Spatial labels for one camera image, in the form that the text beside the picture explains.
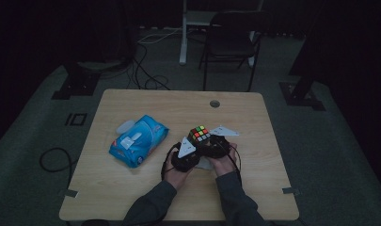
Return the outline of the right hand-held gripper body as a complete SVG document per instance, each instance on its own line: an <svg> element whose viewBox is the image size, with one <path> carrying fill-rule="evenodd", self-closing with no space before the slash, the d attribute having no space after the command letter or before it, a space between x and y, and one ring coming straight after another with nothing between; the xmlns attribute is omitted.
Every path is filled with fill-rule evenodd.
<svg viewBox="0 0 381 226"><path fill-rule="evenodd" d="M230 152L230 143L226 137L239 136L237 131L233 131L222 125L210 131L210 145L208 155L212 158L221 158Z"/></svg>

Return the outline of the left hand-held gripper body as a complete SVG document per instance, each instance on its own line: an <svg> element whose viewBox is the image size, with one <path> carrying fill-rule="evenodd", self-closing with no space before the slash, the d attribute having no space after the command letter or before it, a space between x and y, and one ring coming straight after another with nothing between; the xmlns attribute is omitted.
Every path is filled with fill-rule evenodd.
<svg viewBox="0 0 381 226"><path fill-rule="evenodd" d="M197 148L186 137L173 148L177 149L177 152L172 155L171 164L176 170L188 172L199 163Z"/></svg>

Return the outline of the black stand base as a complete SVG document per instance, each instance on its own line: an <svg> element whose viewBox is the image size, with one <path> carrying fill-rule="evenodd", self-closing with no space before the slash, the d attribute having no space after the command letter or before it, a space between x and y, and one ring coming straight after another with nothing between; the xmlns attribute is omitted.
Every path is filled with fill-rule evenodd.
<svg viewBox="0 0 381 226"><path fill-rule="evenodd" d="M319 65L315 56L317 53L315 26L324 10L326 0L314 1L317 1L319 5L311 18L310 29L304 44L289 72L289 75L299 75L300 78L296 83L280 82L279 87L287 105L309 106L315 111L325 111L323 103L317 99L311 87L318 76Z"/></svg>
<svg viewBox="0 0 381 226"><path fill-rule="evenodd" d="M63 67L68 75L60 90L53 94L53 100L69 100L72 96L93 95L101 77L100 73L88 71L76 62L64 63Z"/></svg>

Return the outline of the white wet wipe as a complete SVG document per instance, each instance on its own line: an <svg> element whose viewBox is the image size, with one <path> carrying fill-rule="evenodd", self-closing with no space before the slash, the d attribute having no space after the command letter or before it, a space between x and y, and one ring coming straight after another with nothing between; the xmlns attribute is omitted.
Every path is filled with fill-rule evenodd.
<svg viewBox="0 0 381 226"><path fill-rule="evenodd" d="M212 170L214 168L209 159L204 156L200 158L199 162L196 164L196 167L203 170Z"/></svg>
<svg viewBox="0 0 381 226"><path fill-rule="evenodd" d="M132 135L131 137L124 137L121 141L120 141L120 145L125 149L125 150L129 150L130 147L142 136L141 133L135 133L134 135Z"/></svg>

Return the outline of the black folding chair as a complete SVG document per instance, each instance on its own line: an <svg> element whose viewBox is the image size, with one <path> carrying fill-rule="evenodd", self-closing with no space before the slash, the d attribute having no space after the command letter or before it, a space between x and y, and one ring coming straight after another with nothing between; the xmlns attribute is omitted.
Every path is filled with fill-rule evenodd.
<svg viewBox="0 0 381 226"><path fill-rule="evenodd" d="M220 11L211 19L198 67L203 68L203 89L206 89L209 63L238 62L253 59L247 91L255 76L262 35L268 31L272 15L267 11Z"/></svg>

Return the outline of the blue wet wipes pack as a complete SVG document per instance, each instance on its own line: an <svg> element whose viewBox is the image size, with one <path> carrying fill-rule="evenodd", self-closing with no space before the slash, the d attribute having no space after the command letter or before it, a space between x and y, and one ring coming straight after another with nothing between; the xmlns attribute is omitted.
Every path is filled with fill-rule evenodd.
<svg viewBox="0 0 381 226"><path fill-rule="evenodd" d="M135 125L125 133L119 135L111 144L109 153L124 162L129 168L137 168L166 138L169 129L154 118L144 115L135 121ZM119 143L124 137L131 137L135 133L142 136L125 150Z"/></svg>

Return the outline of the person's left hand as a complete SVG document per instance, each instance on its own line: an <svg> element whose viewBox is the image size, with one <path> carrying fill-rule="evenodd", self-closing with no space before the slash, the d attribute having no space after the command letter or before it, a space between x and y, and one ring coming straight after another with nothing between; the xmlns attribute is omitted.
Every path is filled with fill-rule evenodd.
<svg viewBox="0 0 381 226"><path fill-rule="evenodd" d="M164 169L164 180L170 183L176 190L179 190L185 184L185 181L192 170L188 172L181 172L176 170L171 164L171 158L173 153L171 153L166 160L166 168Z"/></svg>

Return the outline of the multicoloured puzzle cube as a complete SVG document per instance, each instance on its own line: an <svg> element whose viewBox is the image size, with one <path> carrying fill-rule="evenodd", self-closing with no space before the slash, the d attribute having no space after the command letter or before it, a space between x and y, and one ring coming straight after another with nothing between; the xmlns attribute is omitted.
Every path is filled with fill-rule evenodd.
<svg viewBox="0 0 381 226"><path fill-rule="evenodd" d="M190 130L187 139L193 146L206 144L211 134L204 125L197 126Z"/></svg>

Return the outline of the person's right hand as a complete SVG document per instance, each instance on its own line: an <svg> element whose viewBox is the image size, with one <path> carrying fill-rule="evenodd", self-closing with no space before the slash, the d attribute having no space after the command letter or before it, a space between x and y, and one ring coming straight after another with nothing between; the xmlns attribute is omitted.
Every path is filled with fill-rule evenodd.
<svg viewBox="0 0 381 226"><path fill-rule="evenodd" d="M225 155L221 158L208 157L208 160L214 167L214 171L217 177L236 170L236 148L237 145L235 143L231 143L230 152L228 155Z"/></svg>

